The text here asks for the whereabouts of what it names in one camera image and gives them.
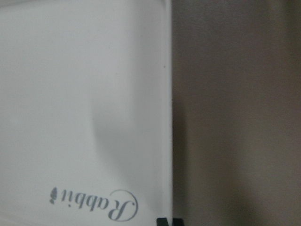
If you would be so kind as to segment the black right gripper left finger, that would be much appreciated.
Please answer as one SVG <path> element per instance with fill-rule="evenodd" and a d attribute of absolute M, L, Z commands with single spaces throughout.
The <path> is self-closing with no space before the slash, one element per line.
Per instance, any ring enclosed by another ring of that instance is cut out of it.
<path fill-rule="evenodd" d="M 169 226 L 167 218 L 157 218 L 157 226 Z"/>

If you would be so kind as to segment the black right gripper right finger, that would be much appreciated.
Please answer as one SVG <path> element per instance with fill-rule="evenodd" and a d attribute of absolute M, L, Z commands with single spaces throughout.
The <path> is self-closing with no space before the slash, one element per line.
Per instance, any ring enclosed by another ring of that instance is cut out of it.
<path fill-rule="evenodd" d="M 184 220 L 182 218 L 173 218 L 173 226 L 184 226 Z"/>

